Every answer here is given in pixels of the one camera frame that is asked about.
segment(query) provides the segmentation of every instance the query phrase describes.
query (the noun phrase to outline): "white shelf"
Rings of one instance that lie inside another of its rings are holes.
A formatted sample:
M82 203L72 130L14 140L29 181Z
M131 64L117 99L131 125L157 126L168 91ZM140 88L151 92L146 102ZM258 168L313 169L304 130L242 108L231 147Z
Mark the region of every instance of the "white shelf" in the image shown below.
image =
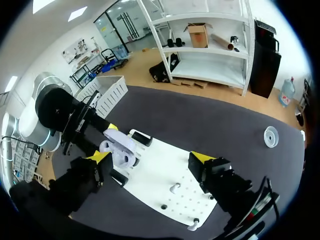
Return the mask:
M218 18L218 19L230 19L235 21L244 22L248 24L249 20L240 15L234 15L229 13L219 13L219 12L192 12L177 15L168 15L157 20L153 20L152 24L161 24L169 21L181 20L181 19L194 19L194 18Z
M186 42L185 46L182 47L164 47L163 51L165 53L174 53L174 52L196 52L196 53L209 53L209 54L220 54L231 56L235 58L247 60L249 55L247 49L243 45L235 45L235 48L239 49L239 52L235 50L229 51L223 48L216 41L211 40L207 48L194 48L191 43Z
M244 77L239 66L219 61L181 60L171 72L173 77L203 80L235 88L244 88Z

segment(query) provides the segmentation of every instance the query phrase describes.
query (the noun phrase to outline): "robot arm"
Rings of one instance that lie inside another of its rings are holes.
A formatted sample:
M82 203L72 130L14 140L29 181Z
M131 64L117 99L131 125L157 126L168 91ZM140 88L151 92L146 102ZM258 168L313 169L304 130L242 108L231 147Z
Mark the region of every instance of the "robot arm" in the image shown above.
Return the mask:
M11 138L9 137L21 137L48 152L57 150L61 143L61 133L51 132L49 128L44 127L40 123L35 110L37 97L48 85L55 85L70 94L72 93L71 88L58 77L49 72L42 72L34 80L32 96L23 109L21 117L17 119L7 112L4 114L1 129L1 165L2 181L7 192L14 185L13 150Z

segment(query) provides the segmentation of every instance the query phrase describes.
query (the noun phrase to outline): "cardboard box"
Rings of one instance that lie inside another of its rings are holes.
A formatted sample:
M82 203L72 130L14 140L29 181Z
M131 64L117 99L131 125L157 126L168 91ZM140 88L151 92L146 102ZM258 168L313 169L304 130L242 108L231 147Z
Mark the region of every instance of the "cardboard box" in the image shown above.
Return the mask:
M208 47L208 34L207 27L212 28L208 23L188 23L188 26L184 29L184 32L188 29L192 46L194 48L207 48Z

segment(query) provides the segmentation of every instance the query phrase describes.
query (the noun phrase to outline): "white wall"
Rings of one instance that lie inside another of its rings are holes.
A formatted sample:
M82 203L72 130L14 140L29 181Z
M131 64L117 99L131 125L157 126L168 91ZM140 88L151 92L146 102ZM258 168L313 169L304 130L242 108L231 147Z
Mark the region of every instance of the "white wall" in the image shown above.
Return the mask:
M298 36L280 10L270 0L250 0L250 7L253 16L275 28L275 38L280 43L281 62L274 87L281 89L284 80L292 76L295 86L294 98L300 100L304 79L311 78L311 67L307 53Z
M16 93L13 92L13 94L18 94L22 101L27 103L33 92L34 80L41 72L53 73L62 81L67 83L71 87L73 94L75 94L79 88L69 78L69 76L72 74L72 64L68 64L66 62L66 60L62 57L62 52L80 38L85 40L88 50L93 50L96 47L94 42L91 40L92 37L94 37L102 49L108 48L93 21L88 20L68 31L58 38L53 44L48 46L47 49L41 53L26 70L14 89ZM19 118L23 109L24 106L17 100L16 97L10 98L7 105L7 111L10 114Z

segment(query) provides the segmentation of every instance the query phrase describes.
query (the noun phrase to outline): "ceiling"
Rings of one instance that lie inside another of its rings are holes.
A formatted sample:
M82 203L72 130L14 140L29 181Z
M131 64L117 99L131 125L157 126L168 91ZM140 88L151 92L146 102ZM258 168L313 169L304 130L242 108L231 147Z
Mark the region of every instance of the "ceiling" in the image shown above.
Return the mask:
M19 79L31 63L55 40L82 24L92 22L116 0L55 0L33 14L33 1L17 18L0 46L0 93L10 78ZM70 22L70 14L87 6L84 14Z

